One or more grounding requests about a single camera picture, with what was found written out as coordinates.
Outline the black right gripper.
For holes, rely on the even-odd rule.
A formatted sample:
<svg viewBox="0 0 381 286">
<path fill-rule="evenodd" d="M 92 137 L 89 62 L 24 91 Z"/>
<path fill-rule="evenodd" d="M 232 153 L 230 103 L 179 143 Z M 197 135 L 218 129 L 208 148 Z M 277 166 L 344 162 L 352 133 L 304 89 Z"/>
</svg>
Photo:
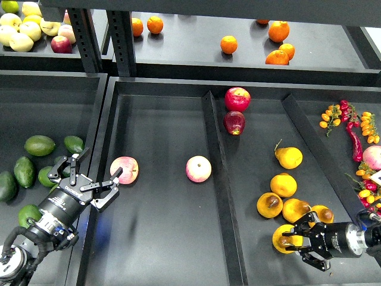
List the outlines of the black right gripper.
<svg viewBox="0 0 381 286">
<path fill-rule="evenodd" d="M 320 271 L 328 271 L 331 258 L 358 258 L 366 249 L 364 232 L 350 222 L 320 222 L 317 212 L 310 211 L 293 223 L 284 237 L 299 235 L 309 238 L 310 246 L 290 245 L 287 251 L 294 251 L 302 261 Z"/>
</svg>

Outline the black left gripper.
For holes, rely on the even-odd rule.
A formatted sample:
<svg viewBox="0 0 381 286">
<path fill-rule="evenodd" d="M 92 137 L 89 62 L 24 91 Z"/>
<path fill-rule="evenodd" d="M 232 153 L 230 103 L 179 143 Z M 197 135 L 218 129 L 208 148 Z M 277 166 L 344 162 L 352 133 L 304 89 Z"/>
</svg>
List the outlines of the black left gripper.
<svg viewBox="0 0 381 286">
<path fill-rule="evenodd" d="M 51 182 L 59 185 L 48 194 L 38 208 L 42 213 L 50 213 L 65 226 L 72 225 L 89 203 L 99 212 L 103 212 L 120 194 L 118 185 L 119 177 L 123 173 L 122 167 L 119 167 L 109 180 L 103 182 L 93 182 L 78 173 L 81 163 L 88 155 L 89 148 L 85 148 L 80 154 L 61 156 L 47 174 Z M 63 179 L 61 175 L 67 166 L 70 167 L 70 176 Z M 109 193 L 104 198 L 92 198 L 92 191 Z"/>
</svg>

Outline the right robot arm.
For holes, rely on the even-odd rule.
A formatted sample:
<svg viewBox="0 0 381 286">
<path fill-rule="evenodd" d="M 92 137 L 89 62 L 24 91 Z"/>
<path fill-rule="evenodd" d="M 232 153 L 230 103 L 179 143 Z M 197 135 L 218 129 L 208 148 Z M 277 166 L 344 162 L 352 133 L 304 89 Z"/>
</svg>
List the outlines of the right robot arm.
<svg viewBox="0 0 381 286">
<path fill-rule="evenodd" d="M 311 211 L 281 237 L 306 238 L 309 244 L 297 246 L 288 241 L 285 250 L 296 252 L 304 263 L 323 272 L 330 269 L 332 258 L 359 258 L 363 253 L 380 264 L 380 225 L 363 230 L 352 222 L 324 223 Z"/>
</svg>

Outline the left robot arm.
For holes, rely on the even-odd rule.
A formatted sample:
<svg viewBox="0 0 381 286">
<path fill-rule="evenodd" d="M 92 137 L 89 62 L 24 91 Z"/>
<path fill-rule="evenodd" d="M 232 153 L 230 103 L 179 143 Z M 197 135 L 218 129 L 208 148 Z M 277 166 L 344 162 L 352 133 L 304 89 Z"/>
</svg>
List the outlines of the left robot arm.
<svg viewBox="0 0 381 286">
<path fill-rule="evenodd" d="M 57 187 L 38 206 L 42 217 L 28 219 L 28 227 L 15 227 L 1 245 L 1 285 L 28 285 L 38 265 L 53 251 L 74 246 L 78 231 L 73 226 L 88 205 L 103 212 L 119 195 L 119 167 L 103 182 L 94 182 L 79 167 L 88 156 L 62 156 L 47 174 Z"/>
</svg>

